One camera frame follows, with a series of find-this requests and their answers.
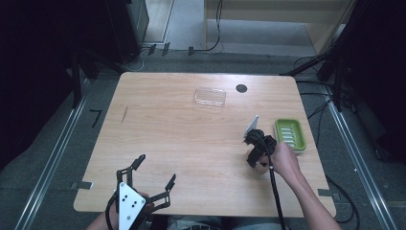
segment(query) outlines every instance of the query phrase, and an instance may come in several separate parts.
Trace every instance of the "human hand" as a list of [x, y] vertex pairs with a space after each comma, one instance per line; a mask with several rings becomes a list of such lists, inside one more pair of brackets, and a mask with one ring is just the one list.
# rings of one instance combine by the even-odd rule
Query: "human hand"
[[[264, 155], [259, 161], [267, 163], [268, 158]], [[295, 183], [296, 179], [302, 175], [296, 153], [285, 142], [277, 144], [274, 153], [271, 155], [271, 161], [275, 172], [289, 185]]]

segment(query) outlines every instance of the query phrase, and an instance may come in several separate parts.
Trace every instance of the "wooden table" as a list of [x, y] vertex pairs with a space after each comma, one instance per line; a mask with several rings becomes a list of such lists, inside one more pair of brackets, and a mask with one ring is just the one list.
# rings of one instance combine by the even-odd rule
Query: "wooden table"
[[[245, 93], [236, 91], [244, 84]], [[226, 91], [224, 106], [194, 101], [197, 87]], [[269, 174], [246, 162], [253, 148], [243, 143], [245, 128], [259, 115], [257, 128], [274, 135], [278, 118], [298, 119], [306, 150], [302, 171], [315, 194], [328, 189], [296, 82], [290, 77], [224, 74], [124, 73], [101, 128], [79, 190], [77, 211], [103, 211], [116, 187], [116, 170], [141, 154], [134, 187], [157, 195], [176, 173], [171, 205], [160, 214], [276, 217]], [[283, 214], [302, 217], [297, 198], [277, 175]], [[331, 197], [319, 196], [335, 216]]]

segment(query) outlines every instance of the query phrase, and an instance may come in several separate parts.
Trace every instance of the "gray floor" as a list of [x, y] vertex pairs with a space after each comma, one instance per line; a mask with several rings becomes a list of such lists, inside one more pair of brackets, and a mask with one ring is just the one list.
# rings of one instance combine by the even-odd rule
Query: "gray floor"
[[[175, 40], [182, 44], [179, 39], [173, 39], [171, 44], [175, 44]], [[157, 50], [150, 56], [144, 53], [142, 59], [134, 60], [127, 67], [133, 70], [142, 68], [141, 71], [143, 72], [272, 75], [289, 71], [297, 59], [311, 56], [310, 53], [292, 55], [294, 52], [291, 52], [289, 46], [285, 46], [282, 50], [286, 51], [286, 55], [279, 53], [229, 54], [224, 52], [214, 55], [195, 53], [190, 57], [187, 52], [176, 51], [169, 51], [167, 55], [162, 56], [162, 51]], [[79, 213], [73, 209], [77, 191], [70, 189], [70, 186], [72, 182], [78, 182], [82, 179], [99, 135], [103, 118], [120, 78], [108, 68], [101, 67], [101, 71], [102, 74], [99, 78], [91, 81], [89, 94], [73, 129], [71, 139], [58, 162], [55, 175], [36, 215], [34, 215], [33, 222], [29, 224], [31, 229], [84, 229], [98, 215], [97, 213]], [[308, 75], [315, 73], [313, 69], [306, 72]], [[301, 93], [321, 92], [319, 84], [298, 83], [298, 87]], [[302, 95], [302, 99], [308, 115], [325, 102], [325, 98], [318, 95]], [[41, 176], [51, 152], [53, 152], [56, 140], [72, 111], [72, 102], [73, 97], [71, 95], [42, 129], [33, 145], [1, 171], [0, 210], [2, 210], [2, 215], [0, 215], [0, 229], [13, 229], [16, 226], [29, 195]], [[95, 127], [92, 125], [97, 114], [90, 112], [90, 109], [102, 110], [101, 118]], [[406, 167], [397, 162], [383, 163], [377, 160], [374, 156], [372, 142], [356, 114], [347, 108], [344, 109], [343, 114], [379, 190], [390, 205], [390, 211], [395, 218], [398, 229], [406, 229], [404, 218], [406, 185], [403, 180]], [[354, 201], [360, 214], [360, 229], [382, 229], [331, 112], [328, 109], [324, 111], [321, 123], [319, 123], [319, 117], [320, 114], [309, 119], [309, 122], [314, 138], [317, 139], [317, 136], [320, 135], [318, 150], [326, 174], [342, 186]], [[338, 194], [334, 187], [331, 186], [330, 188], [335, 194]], [[335, 199], [337, 219], [346, 219], [350, 216], [350, 205], [342, 196], [340, 197]], [[288, 218], [287, 224], [293, 229], [306, 229], [305, 221], [302, 218]], [[343, 229], [354, 229], [355, 219], [341, 226]]]

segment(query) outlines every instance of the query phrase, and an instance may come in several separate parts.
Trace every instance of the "human arm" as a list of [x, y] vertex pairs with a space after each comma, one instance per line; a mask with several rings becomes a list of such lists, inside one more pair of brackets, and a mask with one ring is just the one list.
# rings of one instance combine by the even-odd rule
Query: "human arm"
[[315, 229], [341, 229], [319, 198], [313, 193], [299, 167], [298, 157], [286, 143], [279, 143], [271, 160], [277, 172], [289, 185], [301, 204], [307, 226]]

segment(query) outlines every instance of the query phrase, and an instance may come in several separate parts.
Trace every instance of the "clear plastic container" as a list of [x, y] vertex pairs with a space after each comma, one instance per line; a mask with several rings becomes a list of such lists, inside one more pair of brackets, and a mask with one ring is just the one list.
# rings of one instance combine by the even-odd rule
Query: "clear plastic container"
[[224, 106], [226, 91], [210, 87], [197, 87], [194, 94], [194, 102], [203, 105]]

